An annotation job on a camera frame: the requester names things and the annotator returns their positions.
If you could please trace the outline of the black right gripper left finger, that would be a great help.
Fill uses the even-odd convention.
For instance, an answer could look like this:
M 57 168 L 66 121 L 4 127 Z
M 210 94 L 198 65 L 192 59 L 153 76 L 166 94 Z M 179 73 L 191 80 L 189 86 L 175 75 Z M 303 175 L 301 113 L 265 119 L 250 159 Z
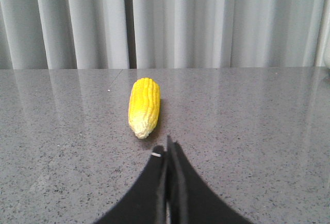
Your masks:
M 167 155 L 155 146 L 139 178 L 96 223 L 165 223 Z

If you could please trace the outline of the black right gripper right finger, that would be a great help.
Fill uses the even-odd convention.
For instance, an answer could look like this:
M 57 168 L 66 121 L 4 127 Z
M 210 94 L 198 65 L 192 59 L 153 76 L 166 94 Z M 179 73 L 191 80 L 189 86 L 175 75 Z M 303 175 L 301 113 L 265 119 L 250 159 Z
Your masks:
M 167 155 L 170 223 L 251 223 L 207 186 L 170 136 Z

